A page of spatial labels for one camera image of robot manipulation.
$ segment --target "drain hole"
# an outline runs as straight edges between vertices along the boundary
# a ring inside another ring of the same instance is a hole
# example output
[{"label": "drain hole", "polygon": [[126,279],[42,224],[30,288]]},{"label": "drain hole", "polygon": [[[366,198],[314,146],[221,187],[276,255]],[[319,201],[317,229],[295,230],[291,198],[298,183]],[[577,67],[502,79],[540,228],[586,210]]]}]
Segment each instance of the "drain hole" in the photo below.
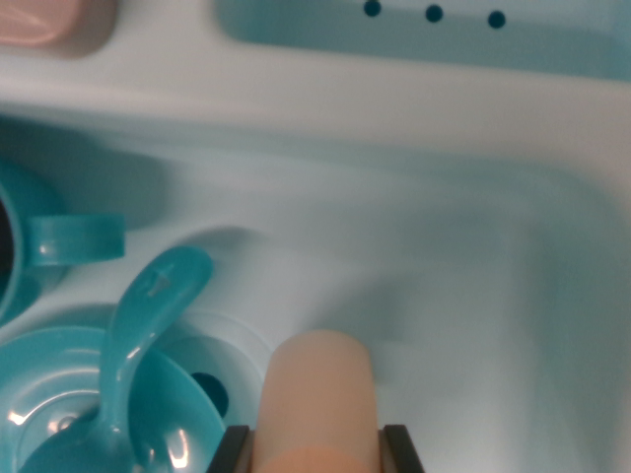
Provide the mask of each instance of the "drain hole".
[{"label": "drain hole", "polygon": [[217,408],[217,412],[221,417],[226,417],[226,413],[228,412],[228,391],[222,384],[222,382],[217,379],[212,374],[208,374],[206,372],[196,372],[193,374],[193,379],[197,381],[197,383],[201,386],[204,392],[208,395],[215,407]]},{"label": "drain hole", "polygon": [[500,29],[506,24],[506,16],[500,12],[495,11],[489,15],[489,26],[495,30]]},{"label": "drain hole", "polygon": [[382,12],[382,4],[379,3],[379,0],[368,0],[364,4],[364,13],[369,17],[373,18],[379,13]]},{"label": "drain hole", "polygon": [[438,23],[443,19],[443,9],[438,5],[430,5],[425,11],[425,18],[430,23]]}]

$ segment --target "cup handle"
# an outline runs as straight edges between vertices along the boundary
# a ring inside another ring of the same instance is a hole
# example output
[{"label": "cup handle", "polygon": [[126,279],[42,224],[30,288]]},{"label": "cup handle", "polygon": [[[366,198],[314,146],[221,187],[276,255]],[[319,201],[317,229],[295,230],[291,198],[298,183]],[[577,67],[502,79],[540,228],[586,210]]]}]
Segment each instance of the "cup handle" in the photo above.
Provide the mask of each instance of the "cup handle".
[{"label": "cup handle", "polygon": [[125,222],[117,214],[30,217],[26,243],[30,266],[105,261],[124,255]]}]

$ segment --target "pink object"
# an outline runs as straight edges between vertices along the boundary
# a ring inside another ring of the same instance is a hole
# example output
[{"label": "pink object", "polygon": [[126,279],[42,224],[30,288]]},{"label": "pink object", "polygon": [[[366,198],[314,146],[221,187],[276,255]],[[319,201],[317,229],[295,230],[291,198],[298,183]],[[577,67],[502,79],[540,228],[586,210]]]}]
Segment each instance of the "pink object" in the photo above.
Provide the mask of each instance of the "pink object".
[{"label": "pink object", "polygon": [[0,0],[0,45],[78,56],[109,37],[116,0]]},{"label": "pink object", "polygon": [[287,340],[267,370],[252,473],[381,473],[368,350],[339,332]]}]

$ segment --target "teal spoon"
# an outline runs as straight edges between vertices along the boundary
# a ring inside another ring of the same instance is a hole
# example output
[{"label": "teal spoon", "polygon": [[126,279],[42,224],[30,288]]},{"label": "teal spoon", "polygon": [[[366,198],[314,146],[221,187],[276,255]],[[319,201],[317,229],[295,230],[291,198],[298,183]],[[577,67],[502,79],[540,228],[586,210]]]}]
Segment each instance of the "teal spoon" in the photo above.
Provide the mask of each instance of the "teal spoon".
[{"label": "teal spoon", "polygon": [[172,248],[136,277],[123,295],[101,352],[101,407],[45,441],[20,473],[130,473],[137,463],[129,436],[131,385],[143,356],[202,291],[212,261],[201,249]]}]

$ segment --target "pink soap dish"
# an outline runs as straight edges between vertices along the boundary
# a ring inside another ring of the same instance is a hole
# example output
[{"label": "pink soap dish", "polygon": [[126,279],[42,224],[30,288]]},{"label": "pink soap dish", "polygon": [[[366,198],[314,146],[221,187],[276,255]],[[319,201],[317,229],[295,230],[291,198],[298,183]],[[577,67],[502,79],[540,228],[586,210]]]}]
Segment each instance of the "pink soap dish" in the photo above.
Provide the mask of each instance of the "pink soap dish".
[{"label": "pink soap dish", "polygon": [[116,0],[0,0],[0,46],[82,56],[107,41],[115,18]]}]

